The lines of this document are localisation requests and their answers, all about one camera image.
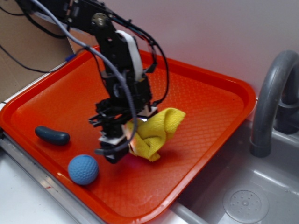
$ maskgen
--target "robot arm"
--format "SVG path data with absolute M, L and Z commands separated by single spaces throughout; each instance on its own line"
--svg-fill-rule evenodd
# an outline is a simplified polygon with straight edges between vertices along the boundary
M 40 12 L 30 0 L 15 0 L 23 11 L 27 13 Z M 108 9 L 103 2 L 96 0 L 38 0 L 45 5 L 62 23 L 69 28 L 76 28 L 94 35 L 101 53 L 117 68 L 126 81 L 132 95 L 136 114 L 150 117 L 156 112 L 152 107 L 152 94 L 146 72 L 153 72 L 156 66 L 155 52 L 153 51 L 153 65 L 143 70 L 135 39 L 123 31 L 118 31 L 113 26 L 115 21 L 125 27 L 130 27 L 137 35 L 147 40 L 153 48 L 155 41 L 147 33 L 139 30 L 129 21 L 125 21 L 113 11 Z M 100 138 L 101 149 L 96 149 L 96 154 L 101 154 L 111 163 L 116 163 L 128 153 L 129 146 L 122 149 L 118 146 L 126 141 L 124 125 L 132 119 L 126 95 L 115 77 L 113 71 L 105 63 L 105 72 L 101 73 L 105 88 L 110 96 L 96 104 L 97 114 L 89 119 L 94 126 L 102 127 Z

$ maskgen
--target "sink drain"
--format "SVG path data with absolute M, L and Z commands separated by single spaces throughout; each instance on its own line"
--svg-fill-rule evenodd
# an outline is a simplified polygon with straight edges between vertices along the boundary
M 226 213 L 240 223 L 256 223 L 268 213 L 269 202 L 258 188 L 240 185 L 230 189 L 223 198 Z

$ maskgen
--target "faucet spout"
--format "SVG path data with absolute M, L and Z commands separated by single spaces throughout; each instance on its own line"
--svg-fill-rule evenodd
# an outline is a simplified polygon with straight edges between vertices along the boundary
M 262 85 L 256 105 L 250 138 L 250 152 L 256 157 L 266 157 L 271 152 L 271 137 L 277 112 L 276 128 L 295 132 L 292 126 L 285 128 L 286 117 L 299 109 L 299 55 L 291 50 L 281 52 L 273 61 Z

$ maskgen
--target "sink basin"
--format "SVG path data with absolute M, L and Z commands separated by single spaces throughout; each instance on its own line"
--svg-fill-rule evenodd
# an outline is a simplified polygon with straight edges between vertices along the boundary
M 273 131 L 271 154 L 257 158 L 250 134 L 246 121 L 177 202 L 203 223 L 298 223 L 299 140 Z

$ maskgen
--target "blue golf ball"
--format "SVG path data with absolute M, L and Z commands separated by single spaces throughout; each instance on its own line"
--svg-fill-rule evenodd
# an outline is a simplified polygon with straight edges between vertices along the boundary
M 79 185 L 87 185 L 97 177 L 99 166 L 93 157 L 83 154 L 71 160 L 68 172 L 72 181 Z

